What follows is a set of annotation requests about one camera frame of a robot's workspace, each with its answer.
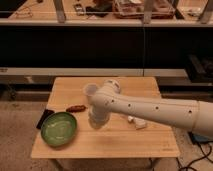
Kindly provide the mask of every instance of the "black object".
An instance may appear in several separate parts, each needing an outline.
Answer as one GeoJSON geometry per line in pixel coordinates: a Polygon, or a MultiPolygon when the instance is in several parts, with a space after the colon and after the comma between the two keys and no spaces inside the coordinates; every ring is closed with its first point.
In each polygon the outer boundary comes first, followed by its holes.
{"type": "Polygon", "coordinates": [[[0,18],[8,18],[25,2],[26,0],[0,0],[0,18]]]}
{"type": "Polygon", "coordinates": [[[213,57],[189,55],[185,69],[192,82],[213,82],[213,57]]]}
{"type": "Polygon", "coordinates": [[[42,2],[43,2],[43,0],[37,0],[37,2],[38,2],[38,3],[42,3],[42,2]]]}
{"type": "Polygon", "coordinates": [[[190,137],[190,139],[191,139],[191,141],[192,141],[193,144],[197,144],[197,143],[199,143],[199,144],[203,144],[203,143],[206,144],[206,143],[209,143],[209,142],[213,141],[213,140],[210,140],[210,139],[208,139],[206,137],[203,137],[201,135],[194,134],[192,132],[188,132],[188,134],[189,134],[189,137],[190,137]]]}
{"type": "Polygon", "coordinates": [[[101,5],[96,5],[94,7],[91,6],[86,7],[87,15],[96,15],[99,17],[104,17],[111,11],[112,11],[112,3],[110,2],[102,3],[101,5]]]}
{"type": "Polygon", "coordinates": [[[38,124],[37,124],[37,126],[36,126],[36,128],[41,129],[41,126],[42,126],[44,120],[53,113],[55,113],[53,110],[45,109],[40,120],[39,120],[39,122],[38,122],[38,124]]]}

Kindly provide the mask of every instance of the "wooden table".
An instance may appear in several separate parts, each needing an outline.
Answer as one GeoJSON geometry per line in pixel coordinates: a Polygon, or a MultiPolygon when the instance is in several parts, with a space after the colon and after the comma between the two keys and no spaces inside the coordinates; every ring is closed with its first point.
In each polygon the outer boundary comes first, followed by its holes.
{"type": "MultiPolygon", "coordinates": [[[[64,111],[71,105],[86,105],[83,87],[87,83],[102,85],[109,77],[59,77],[55,80],[47,108],[64,111]]],[[[122,94],[160,98],[153,77],[115,77],[122,94]]],[[[110,121],[101,130],[93,130],[88,123],[88,110],[74,113],[78,122],[74,140],[62,147],[51,148],[38,132],[32,158],[162,158],[177,157],[179,149],[169,126],[148,122],[148,126],[136,130],[127,122],[127,116],[111,114],[110,121]]]]}

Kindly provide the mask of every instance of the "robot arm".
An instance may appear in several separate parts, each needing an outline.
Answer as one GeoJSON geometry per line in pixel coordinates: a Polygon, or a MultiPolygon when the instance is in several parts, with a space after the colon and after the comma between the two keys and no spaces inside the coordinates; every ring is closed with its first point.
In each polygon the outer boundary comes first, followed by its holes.
{"type": "Polygon", "coordinates": [[[89,121],[92,127],[106,124],[110,112],[132,115],[178,127],[213,138],[213,104],[195,100],[131,97],[119,94],[115,80],[107,80],[91,98],[89,121]]]}

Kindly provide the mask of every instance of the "floor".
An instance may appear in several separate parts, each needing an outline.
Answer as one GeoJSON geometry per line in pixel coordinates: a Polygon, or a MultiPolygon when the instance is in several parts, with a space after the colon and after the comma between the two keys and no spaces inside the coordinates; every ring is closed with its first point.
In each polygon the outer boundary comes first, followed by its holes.
{"type": "MultiPolygon", "coordinates": [[[[0,99],[0,171],[54,171],[53,164],[45,159],[31,159],[30,153],[36,135],[36,124],[45,109],[49,92],[18,92],[11,100],[7,91],[1,92],[0,99]]],[[[181,151],[179,160],[183,166],[202,156],[192,145],[188,134],[173,128],[181,151]]],[[[60,160],[69,170],[139,171],[150,164],[148,159],[76,159],[60,160]]],[[[206,159],[192,165],[199,171],[212,171],[213,164],[206,159]]],[[[176,171],[176,159],[164,158],[155,171],[176,171]]]]}

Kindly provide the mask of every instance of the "green bowl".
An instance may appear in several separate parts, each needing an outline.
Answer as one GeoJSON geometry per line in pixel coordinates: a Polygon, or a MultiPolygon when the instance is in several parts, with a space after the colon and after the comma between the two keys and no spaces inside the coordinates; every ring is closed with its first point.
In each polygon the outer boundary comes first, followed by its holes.
{"type": "Polygon", "coordinates": [[[58,112],[47,117],[41,127],[41,137],[50,146],[57,147],[72,140],[77,121],[68,112],[58,112]]]}

